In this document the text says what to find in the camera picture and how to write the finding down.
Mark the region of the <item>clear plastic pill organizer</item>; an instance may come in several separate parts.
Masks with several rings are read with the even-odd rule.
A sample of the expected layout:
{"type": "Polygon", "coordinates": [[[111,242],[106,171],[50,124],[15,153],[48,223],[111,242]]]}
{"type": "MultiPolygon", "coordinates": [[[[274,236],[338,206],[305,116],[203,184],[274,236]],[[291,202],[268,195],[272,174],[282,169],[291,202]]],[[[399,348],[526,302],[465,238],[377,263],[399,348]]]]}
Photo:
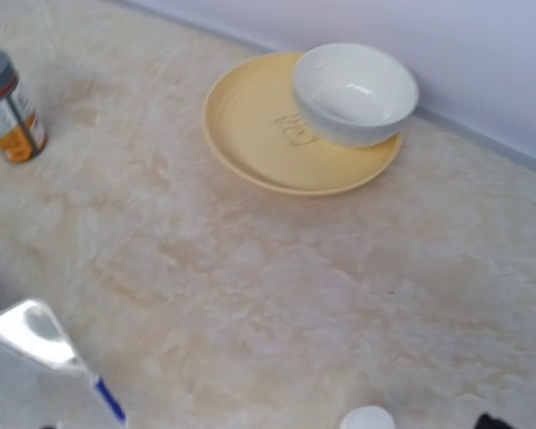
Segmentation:
{"type": "Polygon", "coordinates": [[[41,299],[0,312],[0,428],[125,428],[126,413],[41,299]]]}

